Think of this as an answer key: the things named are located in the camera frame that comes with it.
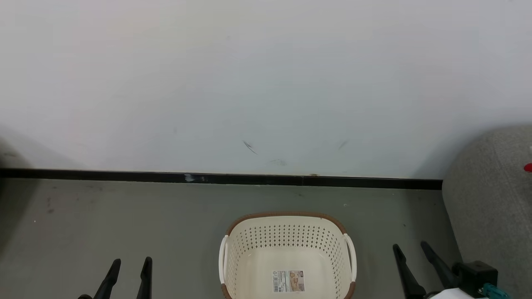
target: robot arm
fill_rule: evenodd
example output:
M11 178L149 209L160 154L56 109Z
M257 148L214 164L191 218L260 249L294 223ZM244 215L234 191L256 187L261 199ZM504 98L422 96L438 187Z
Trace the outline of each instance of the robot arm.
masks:
M113 261L109 272L107 272L102 284L96 291L94 299L110 299L113 286L118 280L118 272L120 272L121 264L120 259ZM142 272L140 272L140 287L138 289L137 299L152 299L152 267L152 258L148 256L144 260L144 266L142 267ZM81 295L78 299L93 299L93 297Z
M394 244L395 261L406 299L510 299L507 293L496 287L498 272L490 265L481 261L459 262L453 265L451 271L427 242L421 242L421 248L427 260L434 266L445 290L427 293L410 272L406 257L399 246Z

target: gray cushion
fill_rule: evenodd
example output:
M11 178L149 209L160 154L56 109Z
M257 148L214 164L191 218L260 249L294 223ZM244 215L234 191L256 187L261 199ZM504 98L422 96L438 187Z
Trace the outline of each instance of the gray cushion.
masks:
M532 126L490 132L454 161L443 198L464 262L498 271L514 298L532 298Z

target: product label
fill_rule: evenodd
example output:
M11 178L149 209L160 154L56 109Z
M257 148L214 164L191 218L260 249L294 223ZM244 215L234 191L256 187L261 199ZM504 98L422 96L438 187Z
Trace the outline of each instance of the product label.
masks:
M305 275L302 270L280 270L271 274L274 293L305 291Z

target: laundry basket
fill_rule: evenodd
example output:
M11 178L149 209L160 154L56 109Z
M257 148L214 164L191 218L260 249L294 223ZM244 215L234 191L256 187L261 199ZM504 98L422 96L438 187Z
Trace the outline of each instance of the laundry basket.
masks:
M336 219L260 213L235 221L220 246L226 299L350 299L356 254Z

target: white wall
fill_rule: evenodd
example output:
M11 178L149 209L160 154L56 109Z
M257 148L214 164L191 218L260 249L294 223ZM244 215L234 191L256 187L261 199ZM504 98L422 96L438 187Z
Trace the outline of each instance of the white wall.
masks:
M442 178L474 136L531 120L531 15L524 0L2 0L0 159Z

